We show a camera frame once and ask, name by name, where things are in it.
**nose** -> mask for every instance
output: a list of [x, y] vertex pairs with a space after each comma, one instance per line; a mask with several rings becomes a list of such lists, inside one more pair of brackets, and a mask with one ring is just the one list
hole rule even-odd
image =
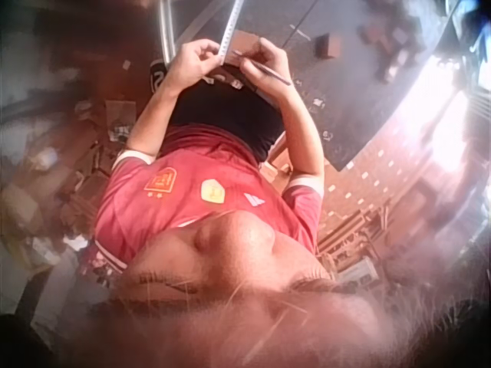
[[272, 281], [274, 244], [271, 226], [244, 211], [209, 218], [194, 239], [196, 249], [206, 259], [210, 282], [220, 289]]

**red jersey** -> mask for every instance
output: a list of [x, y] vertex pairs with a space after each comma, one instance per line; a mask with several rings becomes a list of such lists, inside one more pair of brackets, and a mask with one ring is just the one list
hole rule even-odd
[[247, 145], [218, 128], [171, 130], [157, 161], [124, 151], [114, 164], [97, 217], [100, 252], [123, 270], [147, 240], [210, 212], [245, 210], [315, 252], [322, 188], [292, 180], [280, 196]]

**hand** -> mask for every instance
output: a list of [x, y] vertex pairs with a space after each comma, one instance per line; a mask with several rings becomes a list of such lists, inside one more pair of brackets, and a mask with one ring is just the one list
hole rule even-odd
[[180, 94], [196, 84], [210, 71], [220, 66], [222, 58], [214, 54], [218, 49], [219, 44], [204, 39], [183, 44], [170, 65], [163, 85], [172, 92]]
[[[265, 38], [259, 39], [259, 46], [259, 57], [266, 60], [264, 64], [273, 69], [275, 72], [279, 73], [282, 77], [291, 81], [292, 76], [290, 75], [288, 56], [285, 50], [277, 48], [272, 42], [266, 40]], [[247, 57], [242, 59], [242, 62], [240, 63], [240, 70], [258, 88], [273, 96], [277, 100], [280, 100], [291, 92], [295, 91], [293, 84], [291, 86], [287, 86], [280, 80], [267, 75], [254, 66], [254, 64]]]

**measuring tape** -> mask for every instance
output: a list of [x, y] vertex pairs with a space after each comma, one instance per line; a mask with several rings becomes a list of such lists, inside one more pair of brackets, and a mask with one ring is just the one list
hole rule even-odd
[[229, 50], [233, 32], [236, 29], [237, 21], [239, 20], [240, 11], [242, 10], [244, 1], [245, 0], [235, 0], [233, 3], [232, 13], [230, 13], [230, 18], [225, 28], [225, 33], [223, 34], [222, 43], [220, 44], [220, 49], [218, 50], [218, 55], [222, 57], [222, 65], [225, 61], [227, 51]]

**yellow emblem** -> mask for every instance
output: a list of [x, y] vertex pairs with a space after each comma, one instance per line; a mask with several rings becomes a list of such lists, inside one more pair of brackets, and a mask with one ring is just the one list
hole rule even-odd
[[205, 180], [201, 184], [203, 201], [222, 204], [225, 202], [225, 189], [215, 179]]

